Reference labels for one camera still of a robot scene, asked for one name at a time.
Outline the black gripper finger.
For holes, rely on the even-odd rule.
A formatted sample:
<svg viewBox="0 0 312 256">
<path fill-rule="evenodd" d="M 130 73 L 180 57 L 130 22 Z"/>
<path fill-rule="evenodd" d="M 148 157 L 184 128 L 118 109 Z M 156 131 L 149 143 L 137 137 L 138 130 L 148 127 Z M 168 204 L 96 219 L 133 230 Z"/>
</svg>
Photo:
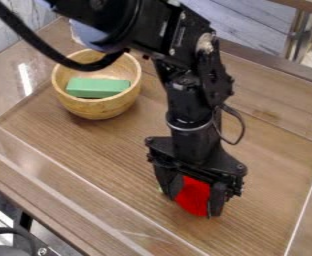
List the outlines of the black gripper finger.
<svg viewBox="0 0 312 256">
<path fill-rule="evenodd" d="M 184 177 L 176 167 L 153 165 L 154 176 L 165 196 L 174 200 L 184 186 Z"/>
<path fill-rule="evenodd" d="M 226 199 L 226 185 L 221 182 L 210 186 L 208 198 L 208 217 L 218 217 Z"/>
</svg>

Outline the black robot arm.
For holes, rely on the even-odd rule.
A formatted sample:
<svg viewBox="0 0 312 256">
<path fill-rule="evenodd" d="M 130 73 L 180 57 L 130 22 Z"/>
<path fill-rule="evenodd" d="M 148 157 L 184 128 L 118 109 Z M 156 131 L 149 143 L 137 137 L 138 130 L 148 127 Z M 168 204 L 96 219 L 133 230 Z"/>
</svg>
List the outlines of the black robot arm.
<svg viewBox="0 0 312 256">
<path fill-rule="evenodd" d="M 168 137 L 149 137 L 148 161 L 164 195 L 189 213 L 217 217 L 242 193 L 245 165 L 224 150 L 221 113 L 233 95 L 233 78 L 220 59 L 209 21 L 178 0 L 42 0 L 71 21 L 82 43 L 105 54 L 81 70 L 110 65 L 128 49 L 150 58 L 166 95 Z"/>
</svg>

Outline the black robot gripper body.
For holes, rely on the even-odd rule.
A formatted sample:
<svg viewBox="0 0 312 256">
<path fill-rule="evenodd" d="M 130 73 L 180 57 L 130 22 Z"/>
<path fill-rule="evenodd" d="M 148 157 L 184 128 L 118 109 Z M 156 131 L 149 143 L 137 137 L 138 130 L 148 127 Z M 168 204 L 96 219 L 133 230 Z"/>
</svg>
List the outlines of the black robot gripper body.
<svg viewBox="0 0 312 256">
<path fill-rule="evenodd" d="M 206 183 L 226 185 L 226 197 L 240 196 L 245 165 L 224 150 L 213 128 L 198 131 L 172 130 L 168 137 L 148 137 L 148 161 L 176 167 L 182 176 Z"/>
</svg>

